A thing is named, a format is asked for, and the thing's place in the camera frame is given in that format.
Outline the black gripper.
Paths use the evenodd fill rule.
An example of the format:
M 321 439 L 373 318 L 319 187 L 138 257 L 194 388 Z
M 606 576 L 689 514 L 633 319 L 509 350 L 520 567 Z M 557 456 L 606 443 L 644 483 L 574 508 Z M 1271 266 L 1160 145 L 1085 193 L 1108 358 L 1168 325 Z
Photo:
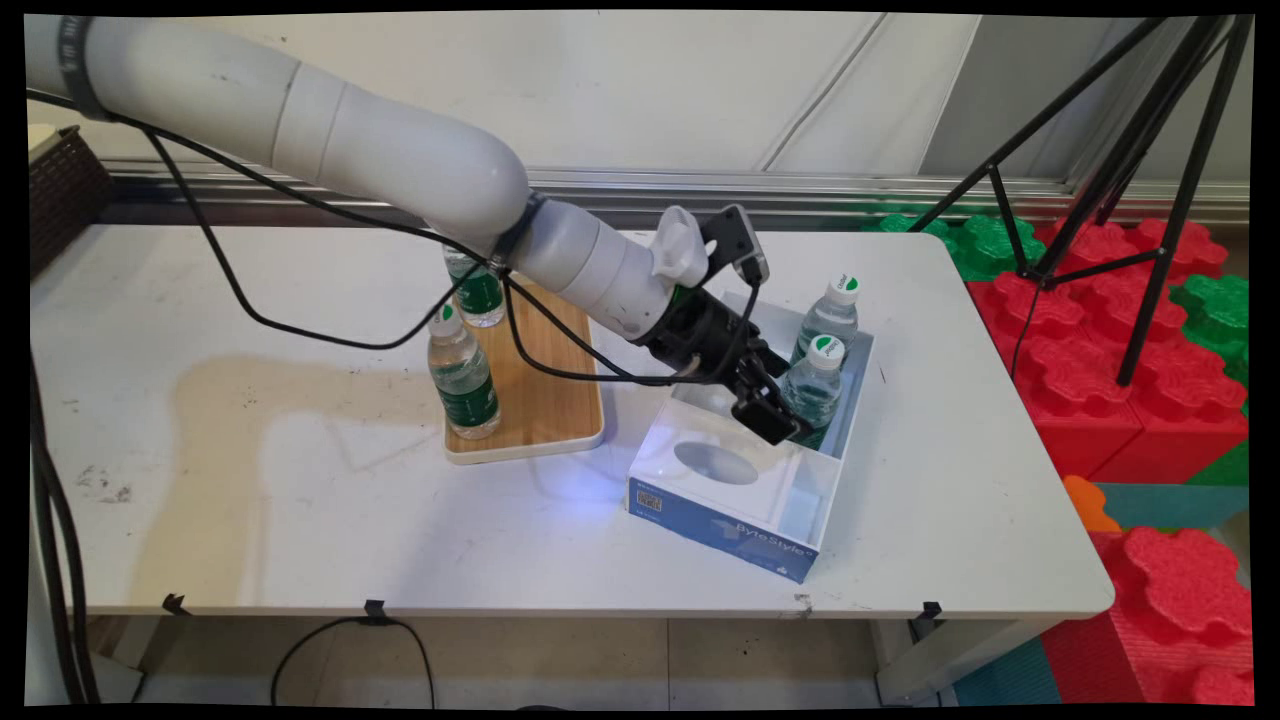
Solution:
M 657 377 L 658 383 L 733 388 L 733 419 L 768 445 L 813 432 L 813 425 L 787 405 L 776 382 L 790 369 L 787 359 L 759 338 L 753 323 L 705 290 L 677 288 L 637 346 L 675 370 Z

